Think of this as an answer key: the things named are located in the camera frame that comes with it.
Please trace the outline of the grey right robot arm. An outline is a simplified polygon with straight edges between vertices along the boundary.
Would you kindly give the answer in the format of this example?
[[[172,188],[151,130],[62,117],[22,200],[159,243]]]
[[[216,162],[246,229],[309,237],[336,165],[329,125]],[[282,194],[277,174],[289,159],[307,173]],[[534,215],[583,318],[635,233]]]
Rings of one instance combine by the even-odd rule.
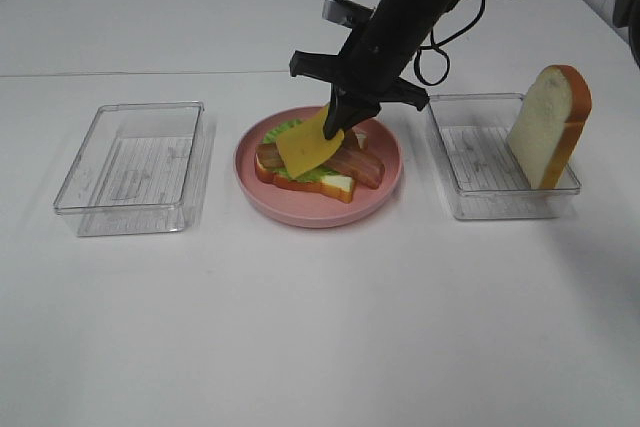
[[[380,0],[374,9],[350,0],[325,0],[326,20],[350,29],[335,55],[293,54],[292,76],[306,76],[331,86],[325,138],[376,116],[385,102],[423,109],[425,89],[401,77],[440,17],[460,0]],[[616,0],[614,26],[628,30],[632,54],[639,53],[639,0]]]

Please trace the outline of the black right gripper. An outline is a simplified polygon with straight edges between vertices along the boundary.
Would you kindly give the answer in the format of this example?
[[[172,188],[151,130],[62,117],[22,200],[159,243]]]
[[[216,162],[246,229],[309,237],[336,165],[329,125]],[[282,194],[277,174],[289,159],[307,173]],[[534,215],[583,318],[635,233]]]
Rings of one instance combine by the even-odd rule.
[[[379,103],[405,103],[417,110],[426,106],[426,91],[402,79],[401,72],[429,28],[429,12],[419,5],[385,0],[366,24],[351,29],[337,54],[293,54],[289,62],[293,77],[306,76],[338,87],[331,89],[323,124],[326,140],[376,117]],[[372,104],[347,104],[346,92]]]

